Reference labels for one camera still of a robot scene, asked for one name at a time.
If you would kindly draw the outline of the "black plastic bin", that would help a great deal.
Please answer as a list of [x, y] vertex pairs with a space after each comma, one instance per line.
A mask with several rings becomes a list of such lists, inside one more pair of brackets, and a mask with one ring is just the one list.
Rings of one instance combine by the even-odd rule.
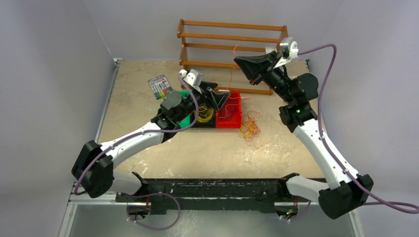
[[198, 109], [198, 118], [192, 128], [216, 128], [216, 111], [205, 103]]

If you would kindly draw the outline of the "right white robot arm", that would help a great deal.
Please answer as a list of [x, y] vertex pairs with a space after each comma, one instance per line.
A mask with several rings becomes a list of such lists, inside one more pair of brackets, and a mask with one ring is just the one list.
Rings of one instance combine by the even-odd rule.
[[318, 79], [311, 73], [291, 79], [286, 67], [277, 65], [280, 60], [276, 52], [234, 58], [251, 85], [264, 82], [286, 103], [279, 107], [282, 123], [307, 148], [326, 181], [290, 174], [280, 180], [277, 194], [284, 201], [300, 196], [318, 203], [329, 218], [337, 219], [364, 205], [373, 180], [368, 174], [360, 175], [333, 144], [324, 144], [328, 141], [327, 134], [319, 127], [321, 121], [310, 105], [310, 101], [319, 96]]

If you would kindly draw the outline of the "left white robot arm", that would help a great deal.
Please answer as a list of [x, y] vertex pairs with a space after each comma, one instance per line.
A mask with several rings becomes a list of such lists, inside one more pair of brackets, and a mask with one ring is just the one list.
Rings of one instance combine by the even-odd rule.
[[214, 91], [209, 83], [204, 85], [202, 92], [189, 89], [185, 97], [179, 91], [169, 91], [157, 115], [127, 135], [101, 144], [93, 140], [85, 143], [72, 168], [77, 179], [74, 194], [97, 198], [106, 192], [117, 192], [127, 194], [135, 202], [145, 200], [144, 180], [134, 172], [118, 174], [115, 168], [142, 150], [164, 143], [183, 131], [179, 123], [188, 116], [197, 116], [201, 105], [220, 110], [231, 93]]

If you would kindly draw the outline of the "red plastic bin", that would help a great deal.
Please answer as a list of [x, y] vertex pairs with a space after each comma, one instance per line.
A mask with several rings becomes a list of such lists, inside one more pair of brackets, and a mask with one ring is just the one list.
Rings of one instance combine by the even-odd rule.
[[216, 112], [215, 127], [220, 129], [238, 129], [242, 124], [241, 94], [231, 91], [223, 107]]

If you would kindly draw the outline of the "green plastic bin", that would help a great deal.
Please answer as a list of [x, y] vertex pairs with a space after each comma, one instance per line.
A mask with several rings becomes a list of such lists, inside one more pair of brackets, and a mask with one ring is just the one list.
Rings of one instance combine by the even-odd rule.
[[[189, 92], [187, 90], [180, 90], [179, 93], [181, 94], [183, 99], [185, 99], [189, 95]], [[182, 121], [178, 122], [181, 128], [184, 128], [190, 125], [190, 117], [191, 116], [188, 115]]]

